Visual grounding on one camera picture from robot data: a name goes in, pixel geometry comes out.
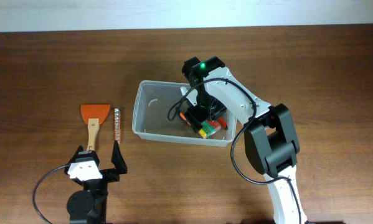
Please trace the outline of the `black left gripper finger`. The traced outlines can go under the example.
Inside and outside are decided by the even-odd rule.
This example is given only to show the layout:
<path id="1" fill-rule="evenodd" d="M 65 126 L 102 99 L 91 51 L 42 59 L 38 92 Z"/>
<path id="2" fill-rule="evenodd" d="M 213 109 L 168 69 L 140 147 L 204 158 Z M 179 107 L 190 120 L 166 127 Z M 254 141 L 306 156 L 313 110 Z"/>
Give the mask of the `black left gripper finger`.
<path id="1" fill-rule="evenodd" d="M 123 156 L 121 155 L 120 145 L 117 140 L 114 141 L 112 155 L 111 155 L 111 163 L 115 166 L 117 173 L 119 174 L 128 173 L 128 167 L 125 163 Z"/>
<path id="2" fill-rule="evenodd" d="M 83 147 L 79 146 L 66 164 L 65 170 L 98 170 L 99 163 L 100 160 L 95 151 L 84 151 Z"/>

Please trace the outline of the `red handled cutting pliers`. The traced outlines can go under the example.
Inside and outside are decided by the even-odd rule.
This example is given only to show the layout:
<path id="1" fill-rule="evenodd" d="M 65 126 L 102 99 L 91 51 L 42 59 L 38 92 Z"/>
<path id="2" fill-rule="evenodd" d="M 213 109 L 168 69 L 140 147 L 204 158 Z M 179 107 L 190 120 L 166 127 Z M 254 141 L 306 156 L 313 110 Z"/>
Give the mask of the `red handled cutting pliers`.
<path id="1" fill-rule="evenodd" d="M 227 123 L 222 117 L 217 118 L 217 122 L 222 126 L 223 129 L 228 130 Z"/>

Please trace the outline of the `clear case coloured screwdrivers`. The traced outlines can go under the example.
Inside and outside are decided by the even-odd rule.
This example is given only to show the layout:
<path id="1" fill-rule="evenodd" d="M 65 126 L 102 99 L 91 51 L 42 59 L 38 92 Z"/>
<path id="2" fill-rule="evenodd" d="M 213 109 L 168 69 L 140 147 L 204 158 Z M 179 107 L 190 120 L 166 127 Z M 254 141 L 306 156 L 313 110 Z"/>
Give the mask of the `clear case coloured screwdrivers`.
<path id="1" fill-rule="evenodd" d="M 205 120 L 201 122 L 201 128 L 198 130 L 199 135 L 207 139 L 216 132 L 221 130 L 221 125 L 215 120 Z"/>

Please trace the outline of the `black orange long-nose pliers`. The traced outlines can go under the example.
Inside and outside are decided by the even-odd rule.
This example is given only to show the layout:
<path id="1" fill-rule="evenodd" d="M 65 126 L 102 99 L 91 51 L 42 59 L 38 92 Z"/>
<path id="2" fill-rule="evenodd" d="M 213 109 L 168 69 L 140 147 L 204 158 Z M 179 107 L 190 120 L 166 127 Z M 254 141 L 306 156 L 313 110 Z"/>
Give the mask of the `black orange long-nose pliers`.
<path id="1" fill-rule="evenodd" d="M 185 117 L 185 115 L 180 112 L 179 113 L 179 117 L 188 125 L 188 126 L 191 126 L 191 123 L 187 120 L 187 118 Z"/>

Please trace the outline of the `red socket rail with sockets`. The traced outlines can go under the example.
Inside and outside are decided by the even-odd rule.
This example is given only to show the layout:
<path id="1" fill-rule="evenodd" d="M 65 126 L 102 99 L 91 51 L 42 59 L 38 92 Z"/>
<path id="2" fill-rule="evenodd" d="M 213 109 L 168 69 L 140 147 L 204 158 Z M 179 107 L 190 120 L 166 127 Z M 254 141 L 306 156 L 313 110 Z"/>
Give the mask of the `red socket rail with sockets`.
<path id="1" fill-rule="evenodd" d="M 115 140 L 117 141 L 117 143 L 120 143 L 121 131 L 120 131 L 120 109 L 119 108 L 114 109 L 114 120 L 115 120 Z"/>

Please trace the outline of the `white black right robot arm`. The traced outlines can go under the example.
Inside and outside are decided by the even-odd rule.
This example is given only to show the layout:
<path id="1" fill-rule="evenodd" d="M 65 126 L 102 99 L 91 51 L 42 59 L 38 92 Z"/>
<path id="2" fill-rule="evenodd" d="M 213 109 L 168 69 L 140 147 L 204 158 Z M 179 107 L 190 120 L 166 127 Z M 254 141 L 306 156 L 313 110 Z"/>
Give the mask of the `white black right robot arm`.
<path id="1" fill-rule="evenodd" d="M 291 111 L 283 104 L 273 106 L 255 96 L 218 57 L 186 60 L 182 74 L 191 87 L 173 106 L 176 113 L 180 113 L 185 101 L 189 102 L 186 120 L 195 132 L 207 134 L 203 123 L 230 111 L 243 126 L 230 148 L 237 174 L 247 182 L 268 187 L 275 223 L 307 223 L 296 184 L 300 144 Z M 240 137 L 244 138 L 250 165 L 263 176 L 263 181 L 248 178 L 238 168 L 234 153 Z"/>

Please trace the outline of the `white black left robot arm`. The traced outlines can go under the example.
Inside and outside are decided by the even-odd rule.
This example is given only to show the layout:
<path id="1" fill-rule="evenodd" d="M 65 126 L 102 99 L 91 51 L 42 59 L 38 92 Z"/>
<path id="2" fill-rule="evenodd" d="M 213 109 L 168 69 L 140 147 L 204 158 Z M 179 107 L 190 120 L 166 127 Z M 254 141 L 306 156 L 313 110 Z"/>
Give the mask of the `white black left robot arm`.
<path id="1" fill-rule="evenodd" d="M 101 170 L 99 163 L 95 151 L 85 151 L 79 146 L 65 168 L 64 173 L 83 187 L 68 198 L 67 212 L 70 215 L 70 223 L 106 223 L 108 184 L 118 182 L 120 176 L 128 172 L 118 141 L 114 142 L 111 155 L 114 167 Z"/>

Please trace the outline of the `clear plastic container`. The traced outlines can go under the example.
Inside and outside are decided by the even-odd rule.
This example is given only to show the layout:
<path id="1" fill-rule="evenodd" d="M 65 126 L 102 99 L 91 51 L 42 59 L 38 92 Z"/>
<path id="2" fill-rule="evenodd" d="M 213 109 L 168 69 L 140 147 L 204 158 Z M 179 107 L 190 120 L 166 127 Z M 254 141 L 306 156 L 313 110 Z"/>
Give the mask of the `clear plastic container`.
<path id="1" fill-rule="evenodd" d="M 180 117 L 167 118 L 172 105 L 181 97 L 181 88 L 190 89 L 188 83 L 144 80 L 139 84 L 133 111 L 132 130 L 141 139 L 180 144 L 225 147 L 235 137 L 237 119 L 226 111 L 222 118 L 227 129 L 221 129 L 204 139 Z"/>

